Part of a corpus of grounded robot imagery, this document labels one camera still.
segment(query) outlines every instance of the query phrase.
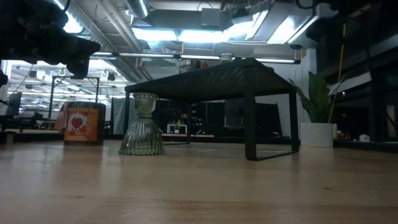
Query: ribbed glass vase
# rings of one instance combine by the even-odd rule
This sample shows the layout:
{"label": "ribbed glass vase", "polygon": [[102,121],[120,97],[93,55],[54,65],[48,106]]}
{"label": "ribbed glass vase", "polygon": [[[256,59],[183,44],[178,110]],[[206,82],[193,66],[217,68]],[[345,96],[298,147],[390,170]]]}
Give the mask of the ribbed glass vase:
{"label": "ribbed glass vase", "polygon": [[138,118],[130,125],[120,147],[123,155],[164,155],[162,133],[152,120],[156,100],[159,98],[152,93],[135,93]]}

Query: table surface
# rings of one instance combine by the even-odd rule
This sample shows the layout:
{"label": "table surface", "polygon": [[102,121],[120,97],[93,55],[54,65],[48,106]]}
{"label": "table surface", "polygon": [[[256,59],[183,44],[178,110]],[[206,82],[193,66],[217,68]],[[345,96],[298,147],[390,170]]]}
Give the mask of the table surface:
{"label": "table surface", "polygon": [[[0,223],[396,224],[398,155],[303,147],[261,162],[242,144],[120,156],[63,142],[1,146]],[[289,146],[259,146],[259,154]]]}
{"label": "table surface", "polygon": [[256,96],[295,91],[288,81],[254,58],[138,83],[126,86],[125,90],[155,93],[160,98],[186,102],[242,98],[245,75],[254,75]]}

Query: metal frame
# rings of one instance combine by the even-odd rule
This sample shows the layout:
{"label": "metal frame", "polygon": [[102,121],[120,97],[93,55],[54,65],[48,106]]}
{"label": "metal frame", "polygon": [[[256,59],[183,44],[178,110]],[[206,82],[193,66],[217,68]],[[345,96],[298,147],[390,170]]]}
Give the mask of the metal frame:
{"label": "metal frame", "polygon": [[[192,72],[187,72],[179,75],[174,75],[172,77],[166,77],[166,78],[161,78],[158,80],[153,80],[145,83],[140,83],[132,86],[126,86],[125,91],[126,91],[126,106],[125,106],[125,111],[124,111],[124,133],[127,132],[128,126],[129,126],[129,96],[131,92],[150,92],[154,93],[153,91],[150,91],[148,87],[150,86],[151,83],[157,83],[157,82],[166,82],[167,80],[173,80],[173,79],[178,79],[182,78],[185,75],[186,76],[192,76],[192,75],[202,75],[205,74],[204,72],[210,72],[212,69],[232,69],[236,66],[244,66],[247,67],[247,74],[244,76],[244,92],[242,94],[238,95],[225,95],[225,96],[218,96],[217,98],[212,98],[212,99],[201,99],[201,101],[207,101],[207,100],[222,100],[222,99],[228,99],[228,98],[238,98],[238,97],[243,97],[244,98],[244,128],[245,128],[245,135],[244,135],[244,144],[245,144],[245,156],[246,159],[249,161],[261,161],[264,159],[272,159],[275,157],[280,157],[280,156],[286,156],[290,155],[296,152],[299,152],[300,148],[300,141],[299,141],[299,124],[298,124],[298,118],[297,118],[297,97],[296,97],[296,90],[295,88],[291,86],[290,88],[286,88],[283,90],[277,90],[277,91],[256,91],[255,85],[255,76],[253,75],[254,72],[251,71],[251,66],[263,66],[262,64],[258,64],[257,61],[255,60],[240,60],[237,62],[233,63],[226,63],[226,64],[221,64],[217,65],[218,68],[205,68],[201,70],[195,70]],[[281,82],[287,82],[285,81],[282,77],[277,76],[277,78]],[[187,111],[187,142],[184,144],[190,144],[191,143],[191,115],[192,115],[192,109],[191,109],[191,102],[194,102],[195,99],[188,99],[188,98],[180,98],[172,95],[167,95],[164,93],[155,93],[158,94],[159,97],[165,98],[168,100],[182,100],[185,101],[188,104],[188,111]],[[272,156],[267,156],[267,157],[257,157],[257,135],[256,135],[256,96],[263,96],[263,95],[278,95],[278,94],[289,94],[289,112],[290,112],[290,145],[291,145],[291,151],[290,152],[283,152],[280,154],[275,154]]]}
{"label": "metal frame", "polygon": [[[49,118],[51,118],[51,113],[52,113],[52,101],[53,101],[53,98],[54,98],[54,88],[58,85],[58,84],[55,84],[55,79],[57,79],[57,78],[71,78],[71,79],[73,79],[73,76],[56,75],[56,76],[52,77],[50,106],[49,106]],[[95,103],[98,103],[98,92],[100,91],[100,78],[98,78],[98,77],[85,77],[85,78],[97,80],[96,93],[95,93]]]}

